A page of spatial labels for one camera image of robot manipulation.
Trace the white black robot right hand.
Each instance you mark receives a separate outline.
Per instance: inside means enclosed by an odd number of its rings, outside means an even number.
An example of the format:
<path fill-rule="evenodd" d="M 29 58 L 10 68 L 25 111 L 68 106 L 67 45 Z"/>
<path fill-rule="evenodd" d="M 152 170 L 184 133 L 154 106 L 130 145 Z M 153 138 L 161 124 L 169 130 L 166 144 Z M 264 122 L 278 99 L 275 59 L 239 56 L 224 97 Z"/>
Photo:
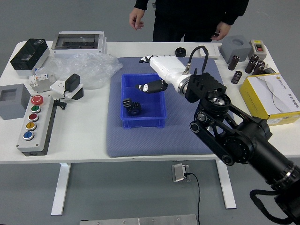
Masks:
<path fill-rule="evenodd" d="M 185 95 L 189 78 L 191 76 L 191 63 L 184 65 L 175 56 L 145 56 L 139 60 L 140 63 L 149 63 L 151 68 L 160 77 L 159 80 L 146 84 L 137 84 L 135 87 L 145 93 L 157 93 L 167 89 L 172 84 L 175 90 Z"/>

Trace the person's right hand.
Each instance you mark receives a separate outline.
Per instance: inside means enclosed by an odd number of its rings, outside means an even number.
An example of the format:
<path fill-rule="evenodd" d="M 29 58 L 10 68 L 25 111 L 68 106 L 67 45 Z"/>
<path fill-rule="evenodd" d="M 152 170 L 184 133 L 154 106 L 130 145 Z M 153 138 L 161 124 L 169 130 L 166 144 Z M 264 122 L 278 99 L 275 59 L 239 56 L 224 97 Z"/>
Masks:
<path fill-rule="evenodd" d="M 138 8 L 133 8 L 132 12 L 129 15 L 129 25 L 134 30 L 140 30 L 144 27 L 144 22 L 142 18 L 144 16 L 145 11 Z"/>

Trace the person's left hand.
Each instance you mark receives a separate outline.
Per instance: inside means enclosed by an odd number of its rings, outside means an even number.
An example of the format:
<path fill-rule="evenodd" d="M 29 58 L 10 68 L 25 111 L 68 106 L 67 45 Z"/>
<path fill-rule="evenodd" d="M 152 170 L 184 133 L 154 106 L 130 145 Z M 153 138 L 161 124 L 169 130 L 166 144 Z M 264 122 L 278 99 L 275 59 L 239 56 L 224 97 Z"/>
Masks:
<path fill-rule="evenodd" d="M 211 40 L 220 41 L 224 37 L 226 37 L 231 29 L 231 25 L 220 22 L 217 27 L 215 33 L 211 36 Z"/>

